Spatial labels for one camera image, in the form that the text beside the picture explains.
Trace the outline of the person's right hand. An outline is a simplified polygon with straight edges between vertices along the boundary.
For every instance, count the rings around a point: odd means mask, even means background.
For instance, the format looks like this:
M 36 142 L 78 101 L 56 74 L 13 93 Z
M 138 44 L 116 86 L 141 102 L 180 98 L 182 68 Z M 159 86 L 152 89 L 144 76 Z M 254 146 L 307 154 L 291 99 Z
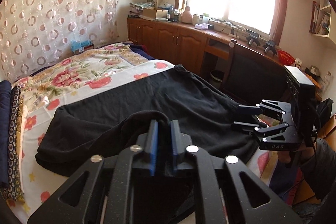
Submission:
M 300 145 L 299 149 L 295 151 L 278 151 L 277 152 L 278 160 L 285 164 L 289 164 L 297 156 L 299 159 L 309 159 L 312 155 L 314 155 L 314 149 L 311 147 L 306 147 L 306 145 L 304 144 Z

